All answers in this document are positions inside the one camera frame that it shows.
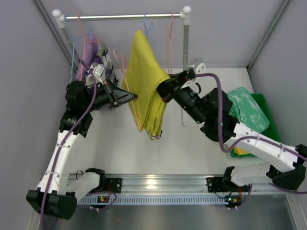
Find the pink hanger of olive trousers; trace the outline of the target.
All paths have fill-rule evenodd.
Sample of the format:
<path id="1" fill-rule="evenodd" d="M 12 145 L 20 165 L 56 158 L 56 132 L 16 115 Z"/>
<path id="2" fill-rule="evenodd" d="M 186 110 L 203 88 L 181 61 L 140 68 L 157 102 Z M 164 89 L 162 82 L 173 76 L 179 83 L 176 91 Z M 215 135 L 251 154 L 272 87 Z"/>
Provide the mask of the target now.
<path id="1" fill-rule="evenodd" d="M 127 102 L 131 103 L 132 115 L 134 116 L 134 120 L 136 121 L 138 131 L 141 131 L 141 124 L 140 124 L 140 121 L 139 121 L 139 118 L 138 118 L 138 115 L 137 115 L 137 110 L 136 110 L 135 104 L 133 102 L 133 100 L 135 100 L 137 98 L 137 95 L 133 94 L 130 91 L 130 87 L 129 87 L 127 76 L 126 76 L 127 66 L 126 66 L 125 55 L 121 51 L 120 57 L 119 57 L 119 55 L 117 54 L 115 49 L 113 49 L 113 54 L 114 54 L 116 62 L 118 63 L 119 70 L 120 70 L 122 77 L 123 77 L 122 86 L 123 86 L 123 90 L 127 93 L 126 100 L 127 100 Z"/>

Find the olive yellow trousers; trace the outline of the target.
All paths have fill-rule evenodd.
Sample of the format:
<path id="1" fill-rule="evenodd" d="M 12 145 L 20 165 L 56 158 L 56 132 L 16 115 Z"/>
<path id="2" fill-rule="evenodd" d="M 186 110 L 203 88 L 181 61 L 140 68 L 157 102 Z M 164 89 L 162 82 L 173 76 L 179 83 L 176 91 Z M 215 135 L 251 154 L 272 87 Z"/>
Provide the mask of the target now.
<path id="1" fill-rule="evenodd" d="M 130 111 L 137 129 L 140 132 L 145 130 L 152 140 L 162 135 L 167 104 L 157 88 L 168 79 L 168 73 L 156 61 L 146 36 L 141 30 L 136 31 L 122 88 L 137 95 L 136 99 L 129 102 Z"/>

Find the green tie-dye trousers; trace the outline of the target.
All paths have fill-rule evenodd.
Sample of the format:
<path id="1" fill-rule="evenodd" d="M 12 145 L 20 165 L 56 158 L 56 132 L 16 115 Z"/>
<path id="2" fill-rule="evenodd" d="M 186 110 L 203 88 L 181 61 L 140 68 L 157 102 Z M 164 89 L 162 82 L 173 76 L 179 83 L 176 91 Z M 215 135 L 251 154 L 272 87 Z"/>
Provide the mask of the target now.
<path id="1" fill-rule="evenodd" d="M 246 88 L 238 87 L 226 94 L 233 104 L 230 115 L 259 133 L 269 127 L 269 120 Z"/>

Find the pink hanger of yellow trousers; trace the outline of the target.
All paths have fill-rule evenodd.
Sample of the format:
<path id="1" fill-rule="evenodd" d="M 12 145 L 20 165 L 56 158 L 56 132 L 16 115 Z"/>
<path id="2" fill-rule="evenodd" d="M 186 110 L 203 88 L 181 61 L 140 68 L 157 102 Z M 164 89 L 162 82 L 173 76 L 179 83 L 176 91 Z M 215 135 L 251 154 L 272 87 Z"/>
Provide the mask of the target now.
<path id="1" fill-rule="evenodd" d="M 171 12 L 171 23 L 166 24 L 166 47 L 167 47 L 167 62 L 168 62 L 168 67 L 167 67 L 167 72 L 168 74 L 172 74 L 172 31 L 173 31 L 173 23 L 174 23 L 174 14 Z"/>

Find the blue hanger of green trousers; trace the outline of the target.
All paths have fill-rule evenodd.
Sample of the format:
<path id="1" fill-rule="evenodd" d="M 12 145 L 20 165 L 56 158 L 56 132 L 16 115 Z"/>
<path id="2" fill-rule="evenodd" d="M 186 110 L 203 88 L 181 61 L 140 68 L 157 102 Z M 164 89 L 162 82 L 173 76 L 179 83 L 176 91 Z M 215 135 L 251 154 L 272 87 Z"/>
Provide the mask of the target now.
<path id="1" fill-rule="evenodd" d="M 146 24 L 146 15 L 147 15 L 147 12 L 145 12 L 144 16 L 143 16 L 143 25 L 144 25 L 145 37 L 148 38 L 149 32 L 151 30 L 153 30 L 153 22 L 151 22 L 150 26 L 147 26 L 147 24 Z"/>

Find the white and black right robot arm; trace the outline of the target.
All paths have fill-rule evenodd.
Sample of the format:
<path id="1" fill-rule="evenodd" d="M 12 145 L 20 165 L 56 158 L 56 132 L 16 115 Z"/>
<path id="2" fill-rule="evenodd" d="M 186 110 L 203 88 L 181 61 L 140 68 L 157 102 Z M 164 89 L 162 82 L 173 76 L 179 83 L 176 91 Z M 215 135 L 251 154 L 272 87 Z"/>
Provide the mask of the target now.
<path id="1" fill-rule="evenodd" d="M 185 83 L 200 77 L 213 77 L 214 88 L 200 98 Z M 249 128 L 230 115 L 232 102 L 222 90 L 216 74 L 195 74 L 185 70 L 172 74 L 157 87 L 163 102 L 175 100 L 198 124 L 201 132 L 211 141 L 218 142 L 223 152 L 239 147 L 262 159 L 264 162 L 251 166 L 229 166 L 226 168 L 222 185 L 231 189 L 253 184 L 271 184 L 282 191 L 298 194 L 298 188 L 306 175 L 307 161 L 305 145 L 287 146 Z"/>

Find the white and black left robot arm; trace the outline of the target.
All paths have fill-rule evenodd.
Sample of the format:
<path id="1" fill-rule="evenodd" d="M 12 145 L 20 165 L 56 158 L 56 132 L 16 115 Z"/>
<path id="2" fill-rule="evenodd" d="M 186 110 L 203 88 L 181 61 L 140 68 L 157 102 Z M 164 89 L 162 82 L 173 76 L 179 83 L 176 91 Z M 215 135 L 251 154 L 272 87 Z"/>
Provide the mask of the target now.
<path id="1" fill-rule="evenodd" d="M 44 176 L 26 200 L 41 216 L 70 219 L 77 203 L 88 193 L 107 190 L 105 171 L 87 169 L 68 184 L 72 161 L 92 123 L 91 112 L 103 107 L 116 108 L 137 98 L 137 95 L 117 87 L 110 80 L 98 82 L 90 92 L 82 81 L 66 87 L 66 111 L 61 118 L 57 143 Z"/>

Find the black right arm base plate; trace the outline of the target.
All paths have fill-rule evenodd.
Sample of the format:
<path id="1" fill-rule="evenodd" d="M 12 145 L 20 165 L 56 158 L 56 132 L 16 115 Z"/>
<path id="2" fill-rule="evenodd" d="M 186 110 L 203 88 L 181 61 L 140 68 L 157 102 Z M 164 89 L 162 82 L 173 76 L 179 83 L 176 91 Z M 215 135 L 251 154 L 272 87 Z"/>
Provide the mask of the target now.
<path id="1" fill-rule="evenodd" d="M 250 190 L 250 185 L 245 185 L 239 187 L 228 179 L 223 177 L 208 177 L 206 179 L 207 187 L 209 193 L 221 193 L 221 192 L 248 192 Z"/>

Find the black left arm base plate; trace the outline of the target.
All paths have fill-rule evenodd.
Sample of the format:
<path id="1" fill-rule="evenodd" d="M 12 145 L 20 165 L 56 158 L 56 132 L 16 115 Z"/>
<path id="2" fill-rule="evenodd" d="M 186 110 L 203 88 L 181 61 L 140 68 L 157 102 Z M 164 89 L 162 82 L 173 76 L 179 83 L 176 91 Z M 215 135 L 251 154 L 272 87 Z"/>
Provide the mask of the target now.
<path id="1" fill-rule="evenodd" d="M 95 189 L 96 192 L 114 192 L 121 193 L 122 179 L 121 178 L 105 178 L 100 182 Z"/>

